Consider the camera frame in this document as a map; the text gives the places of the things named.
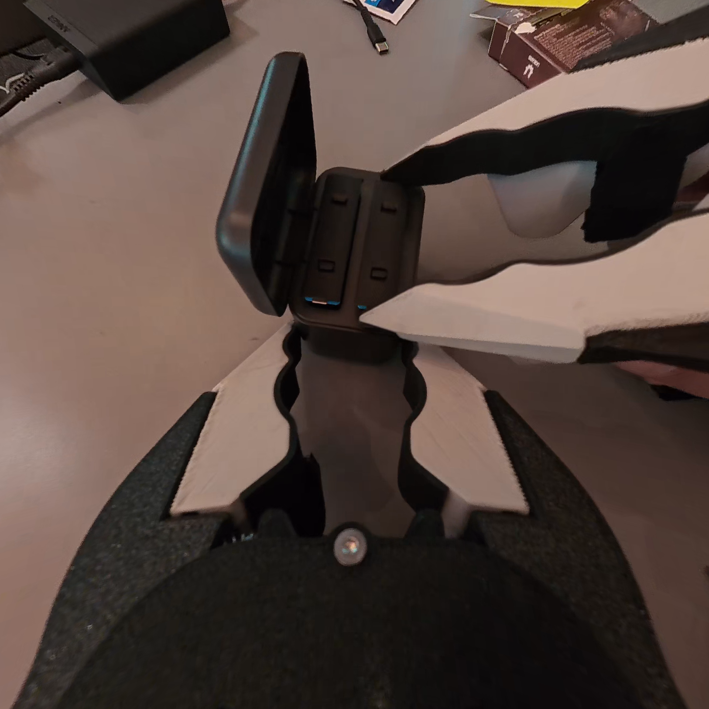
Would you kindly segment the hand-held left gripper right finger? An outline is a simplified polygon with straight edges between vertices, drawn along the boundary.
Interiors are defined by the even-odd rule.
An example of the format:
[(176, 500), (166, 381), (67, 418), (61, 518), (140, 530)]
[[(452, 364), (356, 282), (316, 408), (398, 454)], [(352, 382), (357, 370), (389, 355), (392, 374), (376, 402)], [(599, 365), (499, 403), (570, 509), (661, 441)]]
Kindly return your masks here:
[(489, 407), (489, 391), (442, 348), (402, 351), (403, 395), (411, 408), (398, 462), (398, 488), (419, 513), (437, 512), (449, 539), (473, 513), (527, 516), (530, 504)]

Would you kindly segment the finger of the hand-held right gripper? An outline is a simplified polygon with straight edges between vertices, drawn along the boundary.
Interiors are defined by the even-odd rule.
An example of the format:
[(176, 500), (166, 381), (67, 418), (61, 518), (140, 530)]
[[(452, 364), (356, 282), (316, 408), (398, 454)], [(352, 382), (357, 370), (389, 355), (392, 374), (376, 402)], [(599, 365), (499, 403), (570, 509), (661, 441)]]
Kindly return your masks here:
[(666, 220), (708, 169), (708, 40), (559, 75), (430, 139), (381, 174), (434, 186), (484, 174), (507, 226), (540, 239), (582, 217), (589, 243)]
[(360, 317), (412, 342), (558, 364), (708, 363), (708, 213), (616, 250), (410, 288)]

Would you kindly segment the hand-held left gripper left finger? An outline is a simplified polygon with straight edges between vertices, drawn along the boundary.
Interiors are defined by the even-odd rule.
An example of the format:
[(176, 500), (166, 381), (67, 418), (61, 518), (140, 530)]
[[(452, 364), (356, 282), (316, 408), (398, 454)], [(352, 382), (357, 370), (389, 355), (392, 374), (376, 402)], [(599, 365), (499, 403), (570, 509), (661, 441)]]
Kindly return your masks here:
[(240, 363), (215, 398), (170, 506), (172, 517), (226, 513), (256, 530), (270, 509), (298, 535), (323, 534), (323, 487), (291, 409), (300, 393), (301, 336), (285, 324)]

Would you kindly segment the black battery charging case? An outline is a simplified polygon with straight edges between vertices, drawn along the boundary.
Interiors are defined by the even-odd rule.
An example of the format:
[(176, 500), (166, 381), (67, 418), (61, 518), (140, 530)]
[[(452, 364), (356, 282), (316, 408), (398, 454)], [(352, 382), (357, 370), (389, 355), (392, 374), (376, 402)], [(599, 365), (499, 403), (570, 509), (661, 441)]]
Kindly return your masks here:
[[(302, 288), (318, 208), (329, 174), (362, 179), (359, 214), (342, 305), (313, 306)], [(359, 268), (377, 172), (335, 167), (316, 175), (316, 144), (306, 57), (280, 52), (265, 69), (216, 224), (218, 252), (251, 304), (281, 317), (324, 356), (379, 363), (399, 345), (394, 333), (361, 323)]]

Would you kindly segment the brown cardboard box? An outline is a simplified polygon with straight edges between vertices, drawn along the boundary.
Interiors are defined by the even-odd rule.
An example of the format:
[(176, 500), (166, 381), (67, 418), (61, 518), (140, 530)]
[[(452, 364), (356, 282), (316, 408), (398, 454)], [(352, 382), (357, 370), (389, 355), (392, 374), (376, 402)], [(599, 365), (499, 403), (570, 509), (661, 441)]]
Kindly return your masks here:
[(660, 24), (635, 1), (484, 3), (470, 16), (491, 24), (489, 57), (527, 89)]

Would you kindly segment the white blue lens wipe packet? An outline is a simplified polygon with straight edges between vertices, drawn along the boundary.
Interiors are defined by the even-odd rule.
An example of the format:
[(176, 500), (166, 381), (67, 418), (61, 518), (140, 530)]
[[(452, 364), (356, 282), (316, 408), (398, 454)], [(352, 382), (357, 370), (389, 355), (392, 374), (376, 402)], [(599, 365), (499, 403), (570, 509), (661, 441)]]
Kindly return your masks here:
[(341, 1), (359, 12), (364, 7), (375, 21), (382, 20), (390, 25), (398, 25), (417, 1)]

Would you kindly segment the black power adapter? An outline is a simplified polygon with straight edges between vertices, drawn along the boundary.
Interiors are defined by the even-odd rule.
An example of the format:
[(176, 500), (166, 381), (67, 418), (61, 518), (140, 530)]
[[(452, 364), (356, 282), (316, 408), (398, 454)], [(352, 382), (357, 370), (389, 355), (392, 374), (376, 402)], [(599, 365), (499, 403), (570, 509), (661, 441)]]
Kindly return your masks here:
[(21, 98), (80, 71), (119, 102), (230, 35), (221, 1), (24, 1), (54, 44)]

